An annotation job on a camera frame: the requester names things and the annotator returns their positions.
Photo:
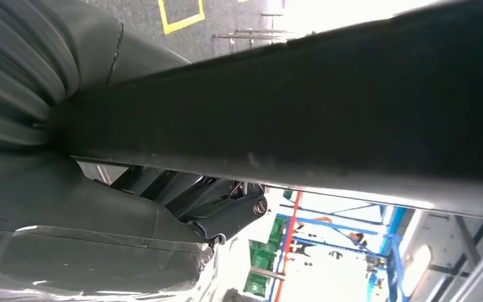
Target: bolt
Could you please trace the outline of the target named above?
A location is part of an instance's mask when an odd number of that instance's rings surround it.
[[[255,213],[258,215],[264,214],[267,211],[267,203],[265,200],[260,199],[255,204]]]

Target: red pole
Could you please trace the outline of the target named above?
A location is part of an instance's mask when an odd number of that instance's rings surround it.
[[[286,246],[286,248],[284,249],[284,260],[282,260],[284,263],[282,265],[283,275],[286,274],[286,263],[288,261],[288,253],[290,251],[290,244],[293,237],[293,226],[295,225],[297,210],[299,209],[299,203],[301,202],[302,198],[303,198],[303,192],[297,192],[297,197],[295,198],[295,203],[293,206],[293,215],[291,216],[290,223],[288,224],[288,230],[286,231],[286,242],[284,242],[284,245]],[[277,294],[275,295],[275,302],[279,302],[280,291],[282,291],[282,283],[283,283],[283,280],[280,280],[279,288],[277,289]]]

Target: protective plastic cover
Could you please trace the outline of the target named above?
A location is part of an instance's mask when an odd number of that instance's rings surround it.
[[[0,231],[0,301],[198,301],[212,256],[201,243],[50,226]]]

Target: black metal bar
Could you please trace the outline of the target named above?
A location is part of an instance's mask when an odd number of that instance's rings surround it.
[[[483,237],[483,223],[480,225],[480,228],[475,234],[475,236],[473,236],[473,243],[475,245],[479,244],[480,240],[482,240],[482,237]],[[458,259],[457,263],[453,266],[452,272],[449,274],[449,276],[445,278],[445,280],[443,280],[443,283],[438,288],[438,291],[432,298],[431,302],[439,302],[439,300],[441,299],[443,294],[445,294],[445,291],[449,288],[451,283],[455,281],[455,275],[457,275],[460,272],[464,264],[465,264],[465,255],[462,254]]]
[[[51,128],[83,158],[483,218],[483,1],[76,96]]]

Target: yellow floor marking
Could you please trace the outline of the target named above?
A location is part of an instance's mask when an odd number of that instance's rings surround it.
[[[160,7],[160,17],[162,19],[162,26],[164,27],[164,33],[166,35],[168,35],[169,33],[172,33],[175,30],[179,30],[181,28],[190,26],[194,23],[204,20],[203,0],[197,0],[197,1],[199,3],[198,14],[177,22],[168,23],[167,15],[165,13],[164,0],[158,0],[158,6]]]

